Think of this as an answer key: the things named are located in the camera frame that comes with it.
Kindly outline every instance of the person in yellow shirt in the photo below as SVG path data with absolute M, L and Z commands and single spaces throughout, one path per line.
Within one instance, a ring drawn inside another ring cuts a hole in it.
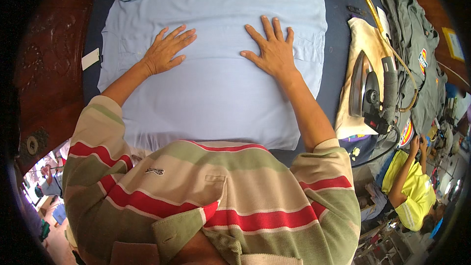
M 409 154 L 398 150 L 386 159 L 375 180 L 387 194 L 403 225 L 425 234 L 432 232 L 443 212 L 436 213 L 435 210 L 435 192 L 425 172 L 427 140 L 424 135 L 421 138 L 422 143 L 419 136 L 412 139 Z M 421 157 L 416 162 L 415 156 L 419 150 Z

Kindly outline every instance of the finger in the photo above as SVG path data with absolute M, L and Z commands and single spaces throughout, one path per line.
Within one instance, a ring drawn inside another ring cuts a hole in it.
M 254 52 L 251 52 L 249 50 L 244 50 L 240 52 L 240 55 L 245 57 L 246 59 L 254 62 L 257 66 L 261 63 L 262 58 L 258 55 L 256 55 Z
M 273 28 L 275 30 L 275 37 L 280 41 L 284 41 L 285 37 L 283 37 L 283 31 L 281 31 L 280 21 L 276 17 L 273 18 Z
M 188 45 L 192 44 L 193 41 L 195 41 L 197 38 L 197 35 L 192 35 L 188 38 L 186 38 L 185 40 L 181 41 L 179 44 L 177 44 L 176 48 L 177 48 L 177 52 L 179 52 L 180 50 L 182 50 L 183 48 L 187 47 Z
M 288 37 L 286 38 L 286 43 L 293 45 L 294 41 L 294 31 L 292 27 L 288 27 Z
M 156 36 L 156 39 L 154 40 L 154 43 L 157 42 L 157 41 L 161 41 L 162 38 L 163 38 L 163 35 L 165 35 L 165 33 L 167 33 L 167 31 L 169 30 L 169 27 L 165 27 L 163 28 Z
M 271 23 L 266 15 L 262 15 L 262 24 L 265 34 L 267 35 L 267 40 L 273 40 L 275 38 L 275 34 L 273 32 L 273 27 L 271 26 Z
M 186 56 L 185 55 L 179 55 L 177 56 L 176 58 L 174 58 L 173 60 L 171 60 L 169 63 L 168 63 L 168 69 L 171 69 L 171 68 L 174 68 L 178 65 L 180 65 L 184 60 L 185 60 Z
M 265 42 L 265 38 L 263 38 L 262 35 L 260 35 L 259 32 L 255 30 L 254 27 L 251 25 L 247 24 L 245 25 L 245 30 L 247 30 L 247 33 L 252 37 L 253 40 L 260 46 L 263 42 Z
M 180 35 L 178 35 L 177 37 L 175 37 L 175 40 L 177 40 L 177 41 L 182 41 L 182 40 L 184 40 L 184 39 L 190 37 L 191 35 L 193 35 L 195 32 L 196 32 L 196 29 L 188 30 L 188 31 L 186 31 L 185 33 L 180 34 Z
M 174 31 L 172 31 L 167 37 L 165 37 L 165 39 L 173 39 L 175 38 L 178 34 L 180 34 L 181 32 L 183 32 L 184 30 L 186 29 L 186 25 L 181 25 L 179 26 L 178 28 L 176 28 Z

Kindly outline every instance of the sweater logo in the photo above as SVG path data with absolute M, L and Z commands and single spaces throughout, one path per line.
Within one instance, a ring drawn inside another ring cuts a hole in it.
M 414 136 L 414 124 L 412 123 L 411 117 L 407 119 L 406 125 L 401 132 L 401 139 L 399 140 L 399 148 L 406 146 Z
M 422 74 L 425 76 L 425 69 L 429 66 L 427 64 L 427 50 L 425 48 L 422 49 L 419 55 L 419 65 L 420 65 L 420 70 L 422 71 Z
M 164 172 L 165 172 L 165 170 L 162 170 L 162 169 L 148 168 L 148 169 L 145 171 L 145 174 L 147 174 L 147 173 L 155 173 L 156 175 L 162 176 Z

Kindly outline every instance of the ironing board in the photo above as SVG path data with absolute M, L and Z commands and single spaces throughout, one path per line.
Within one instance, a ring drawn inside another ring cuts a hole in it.
M 94 0 L 90 24 L 87 32 L 84 55 L 95 50 L 102 49 L 103 39 L 101 31 L 105 26 L 108 11 L 115 0 Z M 382 8 L 380 0 L 372 0 L 375 6 Z M 345 82 L 345 72 L 348 62 L 350 47 L 350 28 L 347 21 L 352 17 L 346 6 L 351 5 L 367 12 L 366 16 L 360 16 L 370 25 L 374 26 L 373 17 L 368 13 L 364 0 L 325 0 L 326 21 L 328 29 L 326 32 L 326 44 L 324 53 L 324 69 L 317 102 L 320 104 L 327 118 L 333 124 L 338 111 L 340 92 Z M 100 94 L 97 88 L 100 76 L 100 63 L 97 62 L 83 72 L 83 95 L 84 102 L 88 102 Z M 300 139 L 296 150 L 273 150 L 273 155 L 282 163 L 290 166 L 292 160 L 299 153 L 304 152 L 304 145 Z

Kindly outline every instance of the striped sweater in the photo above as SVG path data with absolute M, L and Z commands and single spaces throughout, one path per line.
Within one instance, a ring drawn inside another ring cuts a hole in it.
M 64 169 L 89 264 L 167 264 L 201 230 L 231 265 L 350 264 L 360 211 L 336 139 L 287 168 L 258 144 L 176 141 L 133 167 L 121 108 L 82 111 Z

